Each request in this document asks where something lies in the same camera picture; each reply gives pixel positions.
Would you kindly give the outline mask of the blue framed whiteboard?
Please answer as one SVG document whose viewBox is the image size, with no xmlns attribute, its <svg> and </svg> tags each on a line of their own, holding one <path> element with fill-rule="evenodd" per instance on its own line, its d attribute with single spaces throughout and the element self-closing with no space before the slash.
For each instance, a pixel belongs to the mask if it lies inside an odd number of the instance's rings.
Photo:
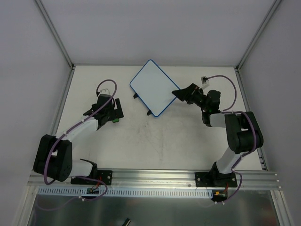
<svg viewBox="0 0 301 226">
<path fill-rule="evenodd" d="M 176 99 L 179 86 L 156 64 L 148 60 L 129 86 L 154 117 L 159 117 Z"/>
</svg>

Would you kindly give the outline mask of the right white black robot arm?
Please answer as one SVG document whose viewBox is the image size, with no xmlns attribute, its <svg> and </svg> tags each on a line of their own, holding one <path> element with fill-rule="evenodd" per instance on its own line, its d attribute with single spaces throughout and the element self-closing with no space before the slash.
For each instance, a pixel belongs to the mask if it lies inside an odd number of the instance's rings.
<svg viewBox="0 0 301 226">
<path fill-rule="evenodd" d="M 191 84 L 172 94 L 182 102 L 196 104 L 202 111 L 202 122 L 208 127 L 226 130 L 228 147 L 223 156 L 208 172 L 196 172 L 196 187 L 237 187 L 235 168 L 242 159 L 263 146 L 263 135 L 253 112 L 221 112 L 221 93 L 210 90 L 204 94 L 202 88 Z"/>
</svg>

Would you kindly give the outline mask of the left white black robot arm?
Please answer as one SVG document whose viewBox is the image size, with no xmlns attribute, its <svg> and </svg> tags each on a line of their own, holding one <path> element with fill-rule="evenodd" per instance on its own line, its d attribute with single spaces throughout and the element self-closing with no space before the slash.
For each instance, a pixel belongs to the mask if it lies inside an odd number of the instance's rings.
<svg viewBox="0 0 301 226">
<path fill-rule="evenodd" d="M 124 117 L 120 99 L 99 94 L 97 102 L 83 113 L 80 121 L 65 132 L 45 134 L 39 143 L 33 171 L 45 179 L 64 182 L 71 178 L 72 184 L 96 183 L 101 173 L 96 163 L 73 159 L 73 149 L 98 131 L 107 122 L 119 122 Z"/>
</svg>

